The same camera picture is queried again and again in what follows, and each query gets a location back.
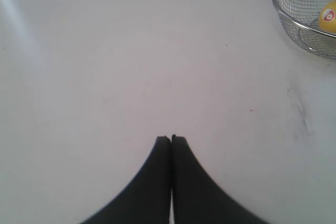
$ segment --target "basket rim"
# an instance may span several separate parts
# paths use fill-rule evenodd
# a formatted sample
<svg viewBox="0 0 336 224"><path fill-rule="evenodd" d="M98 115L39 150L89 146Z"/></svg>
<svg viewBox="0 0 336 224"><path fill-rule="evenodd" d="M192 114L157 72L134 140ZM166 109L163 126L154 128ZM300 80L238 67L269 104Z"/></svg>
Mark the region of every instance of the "basket rim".
<svg viewBox="0 0 336 224"><path fill-rule="evenodd" d="M317 33L317 34L321 34L321 35L328 36L328 37L331 37L331 38L336 38L336 34L328 33L326 31L314 29L310 26L304 25L302 22L298 21L297 19L293 18L288 13L286 13L284 11L284 9L281 8L281 6L277 2L277 0L272 0L272 2L273 2L273 5L274 5L274 8L278 12L278 14L281 15L282 17L286 18L288 21L294 23L296 26L298 26L302 29L305 29L305 30L312 31L312 32Z"/></svg>

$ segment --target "wire mesh basket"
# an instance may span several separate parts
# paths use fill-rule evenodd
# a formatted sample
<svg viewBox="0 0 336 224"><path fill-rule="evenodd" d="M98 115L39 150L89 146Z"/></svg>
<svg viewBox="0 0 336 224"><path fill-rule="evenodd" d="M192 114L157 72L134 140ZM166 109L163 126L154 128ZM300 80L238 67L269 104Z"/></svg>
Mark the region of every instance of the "wire mesh basket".
<svg viewBox="0 0 336 224"><path fill-rule="evenodd" d="M315 55L336 59L336 34L318 28L318 18L332 0L272 0L287 35Z"/></svg>

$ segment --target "red logo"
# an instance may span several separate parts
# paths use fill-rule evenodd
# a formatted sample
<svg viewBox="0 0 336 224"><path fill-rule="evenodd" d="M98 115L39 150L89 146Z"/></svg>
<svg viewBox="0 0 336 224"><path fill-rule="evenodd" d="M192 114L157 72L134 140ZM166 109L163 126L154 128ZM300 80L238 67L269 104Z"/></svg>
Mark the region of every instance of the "red logo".
<svg viewBox="0 0 336 224"><path fill-rule="evenodd" d="M325 22L331 22L335 19L335 12L332 9L326 9L322 14Z"/></svg>

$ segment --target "yellow ball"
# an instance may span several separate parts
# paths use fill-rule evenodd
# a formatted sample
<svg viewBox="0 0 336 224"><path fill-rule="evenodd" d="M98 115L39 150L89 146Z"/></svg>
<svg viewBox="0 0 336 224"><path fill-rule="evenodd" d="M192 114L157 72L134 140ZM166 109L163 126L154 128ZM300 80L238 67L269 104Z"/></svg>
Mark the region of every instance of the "yellow ball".
<svg viewBox="0 0 336 224"><path fill-rule="evenodd" d="M336 0L324 7L319 16L319 28L323 31L336 34Z"/></svg>

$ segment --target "white tabletop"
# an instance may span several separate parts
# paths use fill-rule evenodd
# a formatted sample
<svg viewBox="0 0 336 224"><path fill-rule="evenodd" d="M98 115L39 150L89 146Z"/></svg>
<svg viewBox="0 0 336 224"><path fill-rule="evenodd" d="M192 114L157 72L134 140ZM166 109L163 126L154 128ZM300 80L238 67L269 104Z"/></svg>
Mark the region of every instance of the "white tabletop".
<svg viewBox="0 0 336 224"><path fill-rule="evenodd" d="M271 0L0 0L0 223L79 223L182 135L274 224L336 220L336 63Z"/></svg>

